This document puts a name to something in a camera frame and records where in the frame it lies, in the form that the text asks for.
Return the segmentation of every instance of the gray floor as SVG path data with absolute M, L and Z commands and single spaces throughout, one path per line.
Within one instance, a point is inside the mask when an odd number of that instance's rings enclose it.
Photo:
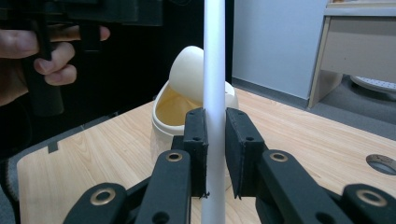
M 349 76 L 344 76 L 340 86 L 310 109 L 306 108 L 306 101 L 302 101 L 284 93 L 267 90 L 265 88 L 246 83 L 242 80 L 233 80 L 233 85 L 240 89 L 252 91 L 267 98 L 274 99 L 281 103 L 298 107 L 310 113 L 362 129 L 366 132 L 396 140 L 396 94 L 378 93 L 357 87 L 353 85 Z M 87 127 L 95 125 L 113 116 L 114 115 L 94 120 L 87 125 L 77 127 L 74 130 L 55 136 L 48 141 L 38 144 L 37 146 L 26 149 L 21 154 L 12 158 L 10 179 L 14 190 L 18 192 L 16 162 L 21 157 L 46 146 L 49 142 L 81 132 Z M 14 217 L 12 215 L 12 209 L 3 192 L 0 192 L 0 224 L 13 223 Z

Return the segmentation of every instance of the finger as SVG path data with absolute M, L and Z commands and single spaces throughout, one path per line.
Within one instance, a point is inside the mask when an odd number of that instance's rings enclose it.
M 80 40 L 79 26 L 51 25 L 49 36 L 53 42 Z M 110 31 L 106 27 L 100 26 L 100 39 L 107 40 L 109 37 Z
M 77 69 L 71 64 L 67 64 L 63 69 L 55 73 L 44 76 L 46 82 L 52 86 L 62 86 L 76 81 Z
M 55 45 L 51 53 L 52 60 L 38 58 L 34 62 L 35 70 L 42 75 L 49 75 L 62 69 L 75 55 L 75 50 L 70 43 L 61 42 Z
M 19 59 L 38 53 L 32 31 L 0 30 L 0 58 Z

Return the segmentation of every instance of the wooden table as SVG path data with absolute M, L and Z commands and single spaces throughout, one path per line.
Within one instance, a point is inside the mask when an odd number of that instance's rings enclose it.
M 341 193 L 364 183 L 396 197 L 396 175 L 366 163 L 370 154 L 396 159 L 396 142 L 258 95 L 236 90 L 267 146 L 291 153 L 323 187 Z M 125 188 L 151 175 L 151 110 L 142 105 L 74 134 L 49 153 L 39 149 L 18 162 L 22 223 L 62 223 L 88 188 L 115 182 Z M 200 223 L 201 202 L 192 200 L 191 223 Z M 253 198 L 226 191 L 226 223 L 260 223 Z

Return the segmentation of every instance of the white plastic tube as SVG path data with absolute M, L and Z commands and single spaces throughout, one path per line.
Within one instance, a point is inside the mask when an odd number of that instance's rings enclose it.
M 225 223 L 225 3 L 205 0 L 204 109 L 209 148 L 201 223 Z

